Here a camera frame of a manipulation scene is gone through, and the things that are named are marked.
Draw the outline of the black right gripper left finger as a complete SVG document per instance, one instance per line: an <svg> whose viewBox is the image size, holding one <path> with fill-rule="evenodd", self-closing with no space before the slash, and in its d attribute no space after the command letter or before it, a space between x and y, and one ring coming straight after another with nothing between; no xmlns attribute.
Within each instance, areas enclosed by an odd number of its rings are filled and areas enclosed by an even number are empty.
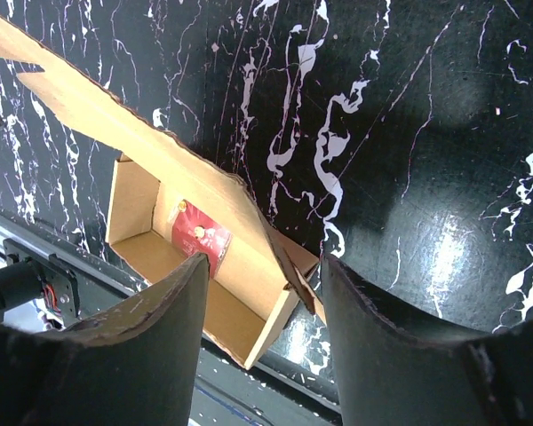
<svg viewBox="0 0 533 426"><path fill-rule="evenodd" d="M0 425L185 425L203 333L203 254L62 331L0 324Z"/></svg>

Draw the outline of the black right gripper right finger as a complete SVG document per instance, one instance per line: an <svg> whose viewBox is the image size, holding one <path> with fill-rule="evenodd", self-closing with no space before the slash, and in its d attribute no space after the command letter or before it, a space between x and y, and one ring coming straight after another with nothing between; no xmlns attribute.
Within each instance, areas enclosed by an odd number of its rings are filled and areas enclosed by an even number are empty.
<svg viewBox="0 0 533 426"><path fill-rule="evenodd" d="M332 255L321 282L345 425L533 425L533 319L499 334L462 327Z"/></svg>

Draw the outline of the small red plastic packet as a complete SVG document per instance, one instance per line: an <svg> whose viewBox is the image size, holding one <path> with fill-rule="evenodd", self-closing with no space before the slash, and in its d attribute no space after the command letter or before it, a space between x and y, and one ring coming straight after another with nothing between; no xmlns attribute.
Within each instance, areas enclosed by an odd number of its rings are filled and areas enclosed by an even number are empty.
<svg viewBox="0 0 533 426"><path fill-rule="evenodd" d="M179 201L171 218L171 243L186 256L204 253L210 262L210 276L214 279L232 233L185 199Z"/></svg>

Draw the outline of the brown cardboard box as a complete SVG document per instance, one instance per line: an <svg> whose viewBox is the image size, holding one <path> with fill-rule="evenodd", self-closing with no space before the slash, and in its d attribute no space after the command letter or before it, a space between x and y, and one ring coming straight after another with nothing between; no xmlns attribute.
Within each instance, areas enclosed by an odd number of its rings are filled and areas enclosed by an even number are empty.
<svg viewBox="0 0 533 426"><path fill-rule="evenodd" d="M20 82L71 130L121 152L115 161L106 240L150 283L188 256L171 243L171 216L185 199L232 233L210 288L204 333L252 367L298 303L322 309L307 285L314 255L276 231L244 182L190 151L124 106L61 56L0 16L0 58L38 65Z"/></svg>

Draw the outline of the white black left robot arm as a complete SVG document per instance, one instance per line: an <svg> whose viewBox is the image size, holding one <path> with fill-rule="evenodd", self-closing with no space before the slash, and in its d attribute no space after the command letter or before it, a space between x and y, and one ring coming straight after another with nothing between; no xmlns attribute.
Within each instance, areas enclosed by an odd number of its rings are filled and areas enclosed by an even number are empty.
<svg viewBox="0 0 533 426"><path fill-rule="evenodd" d="M0 323L30 333L61 330L77 322L79 313L70 266L0 236Z"/></svg>

